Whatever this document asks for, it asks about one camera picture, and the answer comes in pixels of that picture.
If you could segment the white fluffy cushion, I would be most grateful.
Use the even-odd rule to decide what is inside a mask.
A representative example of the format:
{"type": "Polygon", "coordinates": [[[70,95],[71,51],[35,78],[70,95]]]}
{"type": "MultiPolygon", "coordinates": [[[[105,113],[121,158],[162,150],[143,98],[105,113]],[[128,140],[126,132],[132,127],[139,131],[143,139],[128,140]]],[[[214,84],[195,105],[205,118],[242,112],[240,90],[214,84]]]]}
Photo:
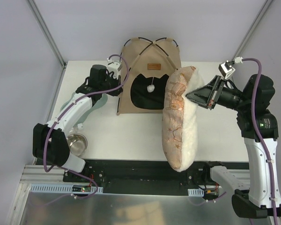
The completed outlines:
{"type": "Polygon", "coordinates": [[[177,172],[187,170],[194,162],[198,150],[198,105],[186,94],[204,85],[194,66],[182,67],[168,79],[165,88],[162,117],[162,147],[171,168],[177,172]]]}

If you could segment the clear plastic cup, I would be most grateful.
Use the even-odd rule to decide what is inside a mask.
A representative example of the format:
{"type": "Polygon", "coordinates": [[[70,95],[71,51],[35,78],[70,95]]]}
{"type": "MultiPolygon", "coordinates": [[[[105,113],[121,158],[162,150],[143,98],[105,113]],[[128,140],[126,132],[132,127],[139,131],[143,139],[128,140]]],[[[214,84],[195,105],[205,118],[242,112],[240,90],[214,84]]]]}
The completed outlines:
{"type": "Polygon", "coordinates": [[[82,129],[84,128],[84,126],[83,126],[82,123],[79,123],[79,124],[77,124],[76,128],[77,128],[78,130],[82,130],[82,129]]]}

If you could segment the steel pet bowl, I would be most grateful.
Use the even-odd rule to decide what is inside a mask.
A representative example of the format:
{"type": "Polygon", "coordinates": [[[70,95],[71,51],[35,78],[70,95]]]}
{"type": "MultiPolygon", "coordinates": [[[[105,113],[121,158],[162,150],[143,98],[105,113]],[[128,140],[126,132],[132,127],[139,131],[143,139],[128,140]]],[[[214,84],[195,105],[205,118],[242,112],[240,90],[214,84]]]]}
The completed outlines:
{"type": "Polygon", "coordinates": [[[82,134],[74,133],[67,137],[67,144],[72,154],[80,157],[84,154],[88,141],[82,134]]]}

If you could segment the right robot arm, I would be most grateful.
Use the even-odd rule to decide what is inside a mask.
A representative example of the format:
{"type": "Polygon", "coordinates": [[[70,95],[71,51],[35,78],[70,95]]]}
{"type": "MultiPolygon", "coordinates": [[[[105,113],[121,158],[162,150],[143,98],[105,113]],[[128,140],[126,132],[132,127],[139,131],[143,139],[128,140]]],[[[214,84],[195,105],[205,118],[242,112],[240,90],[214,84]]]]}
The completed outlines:
{"type": "Polygon", "coordinates": [[[186,94],[186,98],[206,109],[215,105],[237,111],[237,125],[248,152],[250,184],[243,185],[220,162],[208,162],[201,173],[207,185],[218,182],[232,193],[232,207],[240,218],[281,217],[281,195],[276,178],[270,178],[269,164],[275,161],[278,123],[268,110],[275,94],[274,83],[265,75],[254,74],[243,91],[226,88],[215,76],[207,85],[186,94]]]}

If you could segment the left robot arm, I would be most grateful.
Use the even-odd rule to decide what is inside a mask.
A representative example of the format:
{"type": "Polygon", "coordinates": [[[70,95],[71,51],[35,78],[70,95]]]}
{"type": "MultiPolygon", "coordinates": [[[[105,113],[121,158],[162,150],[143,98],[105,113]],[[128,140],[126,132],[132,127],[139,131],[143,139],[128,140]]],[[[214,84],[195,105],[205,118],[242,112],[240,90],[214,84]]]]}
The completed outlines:
{"type": "Polygon", "coordinates": [[[89,179],[86,162],[74,155],[68,146],[67,136],[78,120],[91,109],[99,105],[104,96],[118,96],[122,91],[119,61],[108,61],[108,65],[95,64],[90,74],[75,91],[61,112],[46,124],[36,124],[33,129],[33,156],[45,164],[60,166],[74,171],[73,176],[79,182],[89,179]]]}

